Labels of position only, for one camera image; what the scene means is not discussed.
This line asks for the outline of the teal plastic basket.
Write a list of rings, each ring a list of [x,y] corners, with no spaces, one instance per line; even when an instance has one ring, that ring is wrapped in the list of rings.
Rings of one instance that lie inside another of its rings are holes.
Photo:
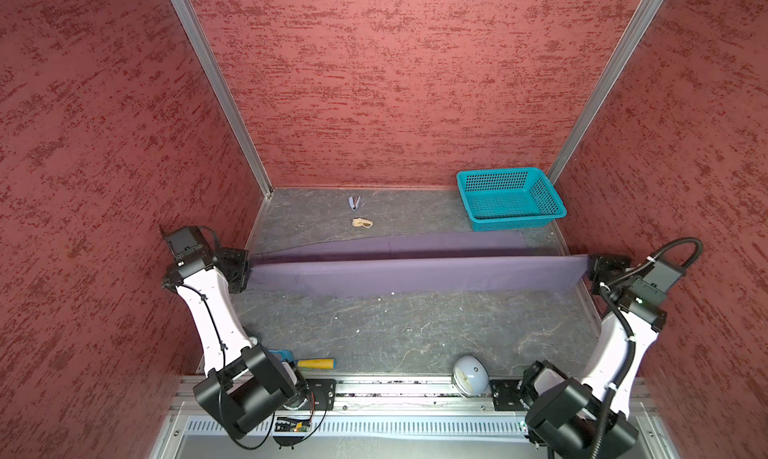
[[[540,228],[567,215],[549,178],[537,168],[462,171],[456,180],[475,232]]]

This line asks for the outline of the purple trousers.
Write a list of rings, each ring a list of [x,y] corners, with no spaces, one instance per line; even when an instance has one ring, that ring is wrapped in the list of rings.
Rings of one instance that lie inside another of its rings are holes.
[[[248,287],[311,297],[572,288],[585,255],[529,247],[517,231],[383,236],[255,255]]]

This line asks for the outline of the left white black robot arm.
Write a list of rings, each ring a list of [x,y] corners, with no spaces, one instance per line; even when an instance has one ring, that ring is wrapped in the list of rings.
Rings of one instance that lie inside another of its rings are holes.
[[[313,407],[314,394],[296,366],[248,334],[232,305],[251,272],[247,252],[198,244],[172,252],[163,287],[191,312],[203,349],[205,379],[193,388],[198,404],[239,447],[241,440],[285,407]]]

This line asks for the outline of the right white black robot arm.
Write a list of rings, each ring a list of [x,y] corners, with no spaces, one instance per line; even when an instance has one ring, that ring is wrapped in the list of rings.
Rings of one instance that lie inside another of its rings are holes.
[[[659,257],[625,270],[621,257],[589,260],[592,293],[606,304],[601,333],[584,372],[569,377],[535,362],[519,385],[528,439],[555,458],[618,458],[636,444],[628,419],[634,378],[666,321],[660,307],[682,276]]]

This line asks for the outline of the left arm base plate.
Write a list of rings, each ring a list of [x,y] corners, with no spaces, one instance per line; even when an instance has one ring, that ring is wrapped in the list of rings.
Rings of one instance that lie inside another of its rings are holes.
[[[334,408],[338,382],[333,378],[310,378],[307,380],[308,390],[306,400],[301,406],[302,411],[323,413]]]

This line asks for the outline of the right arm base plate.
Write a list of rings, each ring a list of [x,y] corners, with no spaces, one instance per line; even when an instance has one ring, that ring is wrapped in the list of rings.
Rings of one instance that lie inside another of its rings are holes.
[[[526,406],[520,398],[520,379],[492,379],[489,382],[495,412],[520,412]]]

